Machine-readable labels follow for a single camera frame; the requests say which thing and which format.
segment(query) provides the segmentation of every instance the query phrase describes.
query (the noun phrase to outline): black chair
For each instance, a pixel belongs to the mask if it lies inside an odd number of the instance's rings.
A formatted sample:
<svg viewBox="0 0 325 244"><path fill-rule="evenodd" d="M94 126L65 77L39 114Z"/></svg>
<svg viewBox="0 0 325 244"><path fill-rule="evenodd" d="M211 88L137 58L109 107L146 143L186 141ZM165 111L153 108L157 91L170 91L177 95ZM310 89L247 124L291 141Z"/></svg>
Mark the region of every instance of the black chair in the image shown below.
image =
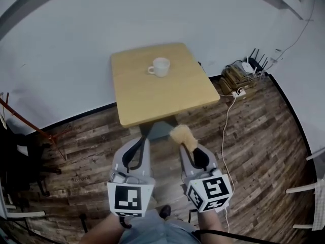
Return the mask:
<svg viewBox="0 0 325 244"><path fill-rule="evenodd" d="M18 151L17 146L26 146L28 156ZM42 165L43 150L48 147L49 144L37 146L31 137L14 134L8 125L5 129L0 123L0 173L6 192L28 191L29 184L36 181L42 195L50 196L43 190L41 181L45 177L40 172L61 174L61 170Z"/></svg>

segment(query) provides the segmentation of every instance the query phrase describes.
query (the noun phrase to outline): black baseboard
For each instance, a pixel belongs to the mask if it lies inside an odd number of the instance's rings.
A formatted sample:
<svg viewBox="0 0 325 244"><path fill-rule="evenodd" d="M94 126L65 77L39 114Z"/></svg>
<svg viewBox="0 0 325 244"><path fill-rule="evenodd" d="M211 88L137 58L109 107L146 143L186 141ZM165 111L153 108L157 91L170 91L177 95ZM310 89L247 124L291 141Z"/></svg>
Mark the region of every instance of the black baseboard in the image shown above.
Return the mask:
<svg viewBox="0 0 325 244"><path fill-rule="evenodd" d="M304 140L304 143L305 143L305 145L306 145L306 149L307 149L307 154L308 154L308 156L311 156L312 153L311 153L311 150L310 150L310 146L309 146L309 144L308 144L308 141L307 141L307 137L306 137L306 135L305 135L305 132L304 132L304 130L303 130L303 127L301 126L300 121L299 121L299 119L298 119L298 117L297 117L297 115L296 115L296 113L295 113L295 111L294 111L292 105L290 104L290 101L288 100L288 98L287 98L286 95L284 94L283 90L281 89L281 87L279 86L278 82L275 80L275 78L273 77L273 75L272 75L272 74L267 74L266 76L270 77L271 81L272 81L273 84L276 86L276 88L277 88L278 91L280 92L282 98L284 99L286 105L288 106L288 108L289 108L291 114L293 115L293 117L294 117L294 119L295 119L295 121L296 121L296 124L297 124L297 126L298 126L299 131L300 131L300 134L301 134L301 136L303 137L303 140Z"/></svg>
<svg viewBox="0 0 325 244"><path fill-rule="evenodd" d="M44 127L44 128L42 128L42 130L44 132L45 131L49 131L49 130L51 130L53 128L59 127L61 125L64 125L66 123L69 123L71 121L75 121L75 120L77 120L79 118L82 118L82 117L85 117L85 116L89 116L89 115L92 115L92 114L101 112L103 110L106 110L106 109L109 109L109 108L112 108L112 107L116 107L116 102L115 103L112 103L112 104L108 104L108 105L103 106L103 107L100 107L100 108L96 108L96 109L93 109L93 110L89 110L87 112L84 112L82 114L79 114L79 115L76 115L76 116L73 116L73 117L70 117L70 118L67 118L67 119L62 120L60 122L54 123L52 125L49 125L48 127ZM34 131L34 132L30 133L29 136L34 136L36 134L38 134L38 132L37 131Z"/></svg>
<svg viewBox="0 0 325 244"><path fill-rule="evenodd" d="M209 77L210 81L216 80L218 81L220 78L222 77L222 75L217 75L217 76L213 76L213 77Z"/></svg>
<svg viewBox="0 0 325 244"><path fill-rule="evenodd" d="M284 94L283 90L281 89L281 87L279 86L279 84L278 84L278 82L275 80L275 78L272 76L272 74L268 74L268 73L266 72L265 75L268 76L268 77L270 77L271 81L272 81L273 84L276 86L276 88L277 88L278 91L280 92L282 98L284 99L285 103L287 104L287 106L288 106L288 108L289 108L291 114L293 115L293 117L294 117L294 119L295 119L295 121L296 121L296 123L297 123L297 126L298 126L298 129L299 129L300 133L301 133L301 136L303 137L304 143L305 143L305 145L306 145L307 153L308 153L309 156L311 156L312 153L311 153L310 146L309 146L309 144L308 144L308 141L307 141L307 138L306 138L305 132L304 132L304 130L303 130L301 124L300 124L300 121L299 121L299 119L298 119L298 117L297 117L297 115L296 115L296 113L295 113L295 111L294 111L292 105L290 104L290 101L288 100L288 98L286 97L286 95ZM222 75L217 75L217 76L209 77L209 79L210 79L211 81L213 81L213 80L217 80L217 81L218 81L221 77L222 77ZM55 123L55 124L52 124L52 125L50 125L50 126L48 126L48 127L42 128L42 130L43 130L43 131L49 131L49 130L51 130L51 129L53 129L53 128L56 128L56 127L61 126L61 125L64 125L64 124L69 123L69 122L71 122L71 121L75 121L75 120L77 120L77 119L79 119L79 118L82 118L82 117L85 117L85 116L88 116L88 115L91 115L91 114L95 114L95 113L98 113L98 112L100 112L100 111L103 111L103 110L106 110L106 109L112 108L112 107L116 107L116 103L108 104L108 105L106 105L106 106L103 106L103 107L100 107L100 108L96 108L96 109L93 109L93 110L87 111L87 112L82 113L82 114L80 114L80 115L76 115L76 116L73 116L73 117L67 118L67 119L62 120L62 121L60 121L60 122L57 122L57 123Z"/></svg>

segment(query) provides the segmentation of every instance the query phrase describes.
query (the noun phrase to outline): red pole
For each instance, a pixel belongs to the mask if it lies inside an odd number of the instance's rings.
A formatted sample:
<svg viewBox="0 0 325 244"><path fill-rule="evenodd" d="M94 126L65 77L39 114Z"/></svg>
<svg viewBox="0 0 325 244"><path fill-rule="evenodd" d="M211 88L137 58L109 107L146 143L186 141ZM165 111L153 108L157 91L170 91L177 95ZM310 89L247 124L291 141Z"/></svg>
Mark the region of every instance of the red pole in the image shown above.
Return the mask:
<svg viewBox="0 0 325 244"><path fill-rule="evenodd" d="M46 137L47 139L51 139L52 136L45 133L44 131L40 130L38 127L34 126L31 122L24 119L21 115L19 115L14 109L12 109L6 102L4 102L0 98L0 104L3 105L11 114L16 116L19 120L23 121L26 125L30 126L31 128L35 129L37 132L39 132L42 136Z"/></svg>

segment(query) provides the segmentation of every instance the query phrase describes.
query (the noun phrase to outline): power strip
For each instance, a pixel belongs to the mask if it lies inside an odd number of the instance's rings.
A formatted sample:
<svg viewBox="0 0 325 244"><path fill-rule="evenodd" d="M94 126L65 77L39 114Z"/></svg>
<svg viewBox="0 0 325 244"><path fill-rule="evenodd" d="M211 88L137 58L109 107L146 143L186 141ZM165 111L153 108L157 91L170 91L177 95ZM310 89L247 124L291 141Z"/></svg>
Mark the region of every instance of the power strip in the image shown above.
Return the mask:
<svg viewBox="0 0 325 244"><path fill-rule="evenodd" d="M232 95L233 95L234 98L238 98L238 97L241 97L243 95L246 95L246 91L244 89L241 89L238 93L233 91Z"/></svg>

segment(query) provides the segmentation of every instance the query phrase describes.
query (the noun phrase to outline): wooden table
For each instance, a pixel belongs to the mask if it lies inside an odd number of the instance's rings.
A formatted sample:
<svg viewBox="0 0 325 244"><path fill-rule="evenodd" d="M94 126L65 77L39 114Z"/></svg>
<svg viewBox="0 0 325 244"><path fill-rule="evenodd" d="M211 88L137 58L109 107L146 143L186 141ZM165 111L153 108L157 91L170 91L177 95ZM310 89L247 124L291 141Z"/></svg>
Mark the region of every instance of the wooden table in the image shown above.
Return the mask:
<svg viewBox="0 0 325 244"><path fill-rule="evenodd" d="M164 78L147 74L157 57L170 60ZM215 103L220 96L183 43L138 48L111 56L120 122L131 127Z"/></svg>

